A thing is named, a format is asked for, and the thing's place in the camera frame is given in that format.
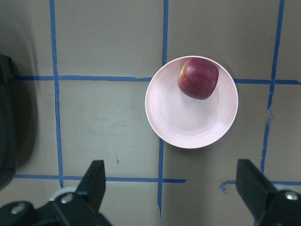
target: screw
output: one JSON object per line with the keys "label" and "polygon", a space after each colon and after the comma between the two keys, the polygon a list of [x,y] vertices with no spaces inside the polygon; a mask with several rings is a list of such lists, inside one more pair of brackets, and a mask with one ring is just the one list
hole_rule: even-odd
{"label": "screw", "polygon": [[285,193],[285,197],[288,199],[288,200],[292,200],[292,201],[296,201],[298,200],[298,195],[295,193],[295,192],[292,192],[292,191],[287,191]]}
{"label": "screw", "polygon": [[11,214],[18,214],[22,210],[24,210],[25,204],[23,202],[19,203],[17,206],[11,209],[10,213]]}
{"label": "screw", "polygon": [[61,203],[63,203],[63,204],[69,203],[69,202],[72,201],[72,199],[73,199],[73,194],[72,193],[68,193],[63,198],[61,198]]}

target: pink plate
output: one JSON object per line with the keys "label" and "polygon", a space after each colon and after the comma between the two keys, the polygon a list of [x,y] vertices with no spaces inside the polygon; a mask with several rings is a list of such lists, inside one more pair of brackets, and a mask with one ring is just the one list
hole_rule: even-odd
{"label": "pink plate", "polygon": [[[178,76],[186,60],[203,58],[219,71],[212,95],[193,99],[181,92]],[[230,74],[217,62],[202,56],[183,56],[161,67],[146,91],[147,119],[166,142],[181,148],[200,148],[220,139],[232,125],[238,109],[238,93]]]}

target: bolt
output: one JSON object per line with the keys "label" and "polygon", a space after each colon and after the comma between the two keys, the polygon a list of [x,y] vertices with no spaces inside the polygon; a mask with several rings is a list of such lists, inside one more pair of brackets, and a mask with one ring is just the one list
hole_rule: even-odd
{"label": "bolt", "polygon": [[292,191],[287,191],[286,193],[285,193],[285,197],[288,199],[288,200],[292,200],[292,201],[296,201],[296,200],[298,200],[298,195],[297,195],[297,193],[295,193],[295,192],[292,192]]}
{"label": "bolt", "polygon": [[24,210],[25,204],[23,202],[19,203],[17,206],[11,209],[11,214],[18,214]]}
{"label": "bolt", "polygon": [[72,201],[72,199],[73,199],[73,194],[72,193],[68,193],[63,198],[61,198],[61,203],[63,203],[63,204],[69,203],[69,202]]}

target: red apple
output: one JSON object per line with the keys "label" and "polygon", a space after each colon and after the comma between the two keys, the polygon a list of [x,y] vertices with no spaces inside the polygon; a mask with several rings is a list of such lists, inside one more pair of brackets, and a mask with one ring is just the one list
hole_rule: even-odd
{"label": "red apple", "polygon": [[218,69],[202,58],[187,60],[178,77],[180,90],[195,99],[205,100],[213,93],[218,80]]}

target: grid square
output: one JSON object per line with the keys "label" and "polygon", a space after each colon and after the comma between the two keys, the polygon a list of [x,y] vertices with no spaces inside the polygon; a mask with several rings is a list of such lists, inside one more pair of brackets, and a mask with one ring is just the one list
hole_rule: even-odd
{"label": "grid square", "polygon": [[[65,180],[67,186],[79,181]],[[157,183],[106,182],[100,212],[112,225],[159,225]]]}
{"label": "grid square", "polygon": [[160,68],[163,1],[60,0],[55,5],[60,75],[141,78]]}
{"label": "grid square", "polygon": [[104,159],[107,177],[156,178],[157,135],[148,124],[147,82],[60,81],[63,172],[84,175]]}
{"label": "grid square", "polygon": [[275,181],[301,181],[301,86],[276,85],[265,174]]}
{"label": "grid square", "polygon": [[281,43],[278,54],[277,79],[301,81],[301,2],[285,1]]}
{"label": "grid square", "polygon": [[52,75],[48,0],[0,1],[0,51],[19,75]]}
{"label": "grid square", "polygon": [[169,1],[168,60],[211,58],[235,79],[270,79],[279,3]]}
{"label": "grid square", "polygon": [[219,184],[187,181],[163,184],[162,226],[253,225],[253,217],[235,186],[224,194]]}
{"label": "grid square", "polygon": [[164,145],[164,178],[202,180],[222,184],[235,180],[238,159],[260,166],[265,125],[269,118],[269,86],[237,84],[238,113],[229,131],[215,143],[199,149]]}
{"label": "grid square", "polygon": [[18,174],[57,175],[53,81],[14,81]]}
{"label": "grid square", "polygon": [[14,178],[0,192],[0,206],[17,201],[31,202],[35,208],[46,204],[57,190],[61,189],[58,180]]}

